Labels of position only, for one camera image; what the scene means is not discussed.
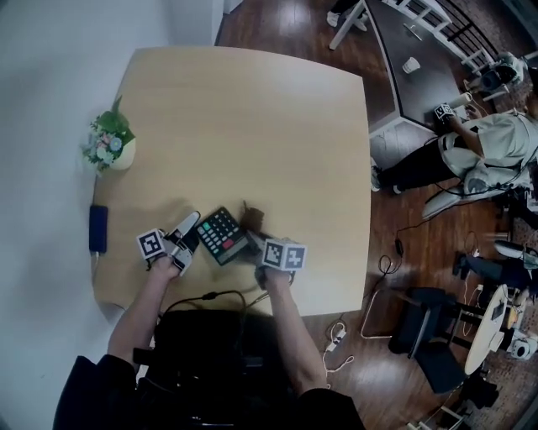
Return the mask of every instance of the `calculator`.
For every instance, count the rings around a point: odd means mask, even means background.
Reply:
[[[239,252],[249,245],[239,223],[225,207],[220,207],[197,227],[200,240],[217,260],[219,265],[225,265],[233,260]]]

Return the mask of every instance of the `round table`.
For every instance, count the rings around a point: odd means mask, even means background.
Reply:
[[[469,355],[465,362],[465,373],[470,375],[480,367],[490,351],[497,351],[503,340],[504,334],[500,332],[503,325],[504,313],[508,304],[508,287],[501,285],[493,294],[482,321],[472,341]],[[503,311],[492,319],[493,311],[499,305],[503,305]]]

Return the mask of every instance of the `dark desk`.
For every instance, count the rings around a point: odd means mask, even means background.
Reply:
[[[338,46],[365,7],[381,47],[394,98],[394,111],[370,126],[370,137],[405,122],[433,130],[433,110],[460,95],[450,67],[452,53],[430,31],[380,0],[361,0],[331,42],[331,49]],[[416,36],[405,24],[414,26]],[[420,69],[411,74],[402,68],[409,57],[420,63]]]

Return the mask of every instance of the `flower pot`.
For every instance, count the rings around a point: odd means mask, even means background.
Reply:
[[[135,160],[135,152],[136,139],[133,139],[124,146],[121,155],[113,161],[110,168],[114,170],[125,170],[130,168]]]

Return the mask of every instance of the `table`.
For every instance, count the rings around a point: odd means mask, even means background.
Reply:
[[[332,50],[336,49],[364,8],[381,47],[394,100],[394,110],[370,126],[370,137],[382,134],[399,123],[433,130],[434,109],[460,95],[450,68],[450,54],[432,33],[414,25],[413,19],[379,0],[361,0],[354,7],[330,43]],[[416,35],[404,25],[414,26]],[[402,66],[409,57],[417,59],[420,69],[408,75]],[[459,109],[458,114],[465,118],[465,109]]]
[[[127,307],[146,279],[135,237],[170,231],[195,208],[239,217],[245,199],[264,231],[309,247],[293,296],[303,315],[361,308],[370,232],[370,149],[359,76],[311,61],[234,48],[135,52],[119,89],[136,135],[134,164],[98,180],[108,252],[94,290]],[[261,294],[254,266],[220,267],[200,245],[162,308],[210,291]],[[233,295],[204,307],[238,309]],[[270,313],[268,300],[255,307]]]
[[[492,320],[493,310],[503,305],[503,311],[497,318]],[[474,339],[469,350],[469,355],[465,362],[465,373],[470,375],[480,367],[489,354],[489,351],[497,351],[503,340],[504,334],[500,332],[503,325],[504,313],[508,304],[508,287],[500,286],[493,294],[491,302],[482,316],[482,321],[474,335]]]

